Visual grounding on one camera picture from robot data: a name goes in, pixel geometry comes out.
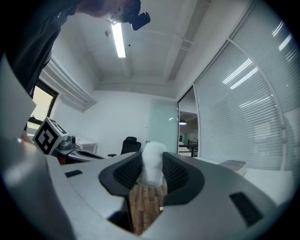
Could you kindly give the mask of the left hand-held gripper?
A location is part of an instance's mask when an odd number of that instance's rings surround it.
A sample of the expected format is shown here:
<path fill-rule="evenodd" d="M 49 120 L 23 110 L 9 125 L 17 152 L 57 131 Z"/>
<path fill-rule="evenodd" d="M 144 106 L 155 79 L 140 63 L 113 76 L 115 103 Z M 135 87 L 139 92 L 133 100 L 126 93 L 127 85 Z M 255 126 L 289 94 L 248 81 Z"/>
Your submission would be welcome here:
<path fill-rule="evenodd" d="M 89 151 L 76 148 L 76 138 L 70 135 L 56 120 L 46 117 L 32 138 L 33 142 L 46 155 L 54 151 L 68 154 L 68 159 L 74 161 L 94 161 L 104 159 Z"/>

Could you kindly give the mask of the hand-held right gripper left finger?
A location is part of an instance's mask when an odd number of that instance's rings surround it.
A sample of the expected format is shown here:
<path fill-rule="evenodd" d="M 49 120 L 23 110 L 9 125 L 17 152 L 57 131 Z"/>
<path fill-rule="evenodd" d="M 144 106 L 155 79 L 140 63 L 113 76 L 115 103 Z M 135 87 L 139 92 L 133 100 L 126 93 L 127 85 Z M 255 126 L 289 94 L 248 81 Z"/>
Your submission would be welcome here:
<path fill-rule="evenodd" d="M 124 198 L 110 194 L 100 183 L 99 174 L 110 165 L 140 156 L 140 152 L 127 153 L 70 165 L 60 165 L 56 157 L 46 156 L 52 184 L 70 221 L 75 240 L 139 239 L 108 220 L 122 209 Z"/>

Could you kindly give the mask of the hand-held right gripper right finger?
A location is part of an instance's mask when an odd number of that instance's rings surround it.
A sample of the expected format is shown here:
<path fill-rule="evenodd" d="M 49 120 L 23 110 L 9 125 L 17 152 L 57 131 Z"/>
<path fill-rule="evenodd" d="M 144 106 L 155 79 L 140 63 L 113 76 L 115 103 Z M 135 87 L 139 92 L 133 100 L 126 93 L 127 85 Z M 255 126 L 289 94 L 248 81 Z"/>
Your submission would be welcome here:
<path fill-rule="evenodd" d="M 165 152 L 165 208 L 146 240 L 255 240 L 276 215 L 275 203 L 234 171 Z"/>

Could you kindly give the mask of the person's left forearm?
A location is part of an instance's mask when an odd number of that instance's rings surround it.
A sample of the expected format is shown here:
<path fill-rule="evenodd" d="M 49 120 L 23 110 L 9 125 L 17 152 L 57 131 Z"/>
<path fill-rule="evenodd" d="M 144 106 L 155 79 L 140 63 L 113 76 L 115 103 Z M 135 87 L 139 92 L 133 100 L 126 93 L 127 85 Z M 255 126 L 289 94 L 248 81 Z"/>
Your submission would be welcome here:
<path fill-rule="evenodd" d="M 31 143 L 31 144 L 34 143 L 33 140 L 30 139 L 30 138 L 28 137 L 26 131 L 23 131 L 23 132 L 22 132 L 21 139 L 22 139 L 24 142 L 27 142 L 27 143 Z"/>

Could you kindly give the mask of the white cabinet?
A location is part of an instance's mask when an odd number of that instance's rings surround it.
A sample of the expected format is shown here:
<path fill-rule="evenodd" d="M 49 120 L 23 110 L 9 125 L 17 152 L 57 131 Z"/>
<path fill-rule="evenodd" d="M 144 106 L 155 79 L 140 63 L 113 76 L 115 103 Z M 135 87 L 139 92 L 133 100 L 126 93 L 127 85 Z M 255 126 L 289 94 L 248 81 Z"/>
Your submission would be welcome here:
<path fill-rule="evenodd" d="M 75 143 L 78 149 L 89 151 L 93 154 L 97 153 L 98 143 L 95 141 L 77 137 Z"/>

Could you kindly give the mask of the black office chair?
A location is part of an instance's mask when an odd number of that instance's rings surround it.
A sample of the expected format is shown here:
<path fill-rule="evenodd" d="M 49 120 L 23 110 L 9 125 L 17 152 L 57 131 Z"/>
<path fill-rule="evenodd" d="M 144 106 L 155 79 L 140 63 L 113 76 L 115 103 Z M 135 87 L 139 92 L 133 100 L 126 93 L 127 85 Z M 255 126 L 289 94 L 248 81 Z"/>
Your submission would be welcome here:
<path fill-rule="evenodd" d="M 136 137 L 129 136 L 127 137 L 122 144 L 121 155 L 130 153 L 130 152 L 138 152 L 141 148 L 141 143 L 137 141 Z"/>

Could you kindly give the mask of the black metal railing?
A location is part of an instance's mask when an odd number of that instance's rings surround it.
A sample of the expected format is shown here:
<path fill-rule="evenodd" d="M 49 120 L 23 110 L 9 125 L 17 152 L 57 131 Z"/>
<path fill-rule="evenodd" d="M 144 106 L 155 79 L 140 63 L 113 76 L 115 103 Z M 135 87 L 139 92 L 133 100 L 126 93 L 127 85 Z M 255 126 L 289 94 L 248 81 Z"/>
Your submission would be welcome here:
<path fill-rule="evenodd" d="M 198 156 L 198 142 L 191 142 L 188 140 L 188 143 L 179 142 L 178 153 L 187 157 L 197 157 Z"/>

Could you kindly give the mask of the dark framed window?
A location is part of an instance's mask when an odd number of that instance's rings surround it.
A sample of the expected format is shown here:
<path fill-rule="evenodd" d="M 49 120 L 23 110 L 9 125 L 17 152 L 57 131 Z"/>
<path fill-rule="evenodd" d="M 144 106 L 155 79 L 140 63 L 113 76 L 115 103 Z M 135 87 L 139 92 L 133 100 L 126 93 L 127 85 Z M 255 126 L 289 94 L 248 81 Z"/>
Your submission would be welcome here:
<path fill-rule="evenodd" d="M 40 79 L 38 80 L 32 97 L 36 107 L 26 126 L 26 133 L 30 139 L 33 138 L 45 118 L 50 117 L 57 96 L 57 91 L 53 90 Z"/>

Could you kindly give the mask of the wide white window blind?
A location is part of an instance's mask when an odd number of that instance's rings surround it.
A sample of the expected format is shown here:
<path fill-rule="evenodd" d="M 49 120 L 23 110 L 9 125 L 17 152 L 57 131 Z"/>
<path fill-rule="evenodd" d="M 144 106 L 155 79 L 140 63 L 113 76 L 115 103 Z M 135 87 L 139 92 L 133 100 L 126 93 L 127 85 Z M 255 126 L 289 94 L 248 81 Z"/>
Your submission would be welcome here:
<path fill-rule="evenodd" d="M 201 156 L 280 170 L 283 137 L 277 104 L 258 67 L 226 42 L 195 82 Z"/>

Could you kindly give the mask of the frosted glass door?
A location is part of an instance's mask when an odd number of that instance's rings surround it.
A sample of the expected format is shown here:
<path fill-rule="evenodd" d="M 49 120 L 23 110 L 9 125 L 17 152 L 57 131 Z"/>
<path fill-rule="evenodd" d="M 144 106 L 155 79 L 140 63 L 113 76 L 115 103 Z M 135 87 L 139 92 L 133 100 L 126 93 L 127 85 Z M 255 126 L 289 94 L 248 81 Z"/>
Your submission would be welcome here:
<path fill-rule="evenodd" d="M 178 104 L 164 99 L 153 99 L 147 131 L 148 142 L 158 142 L 166 146 L 167 151 L 178 151 Z"/>

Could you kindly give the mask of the long ceiling strip light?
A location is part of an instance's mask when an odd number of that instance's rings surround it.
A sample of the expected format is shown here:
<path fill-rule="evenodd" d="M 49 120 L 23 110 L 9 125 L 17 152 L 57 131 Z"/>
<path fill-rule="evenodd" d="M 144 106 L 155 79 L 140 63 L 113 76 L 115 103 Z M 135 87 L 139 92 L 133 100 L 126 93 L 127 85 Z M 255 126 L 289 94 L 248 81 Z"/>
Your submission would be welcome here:
<path fill-rule="evenodd" d="M 122 26 L 120 23 L 116 23 L 115 25 L 112 25 L 112 34 L 113 34 L 113 39 L 114 39 L 118 57 L 126 58 L 126 51 L 124 46 L 123 34 L 122 34 Z"/>

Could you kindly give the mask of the person's black shirt torso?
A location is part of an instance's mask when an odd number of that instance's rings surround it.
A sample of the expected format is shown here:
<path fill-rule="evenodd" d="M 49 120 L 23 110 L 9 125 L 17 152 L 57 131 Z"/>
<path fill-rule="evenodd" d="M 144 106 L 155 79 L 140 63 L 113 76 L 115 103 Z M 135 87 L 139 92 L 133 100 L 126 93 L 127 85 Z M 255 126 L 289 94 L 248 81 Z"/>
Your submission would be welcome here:
<path fill-rule="evenodd" d="M 0 50 L 31 95 L 53 44 L 82 0 L 0 0 Z"/>

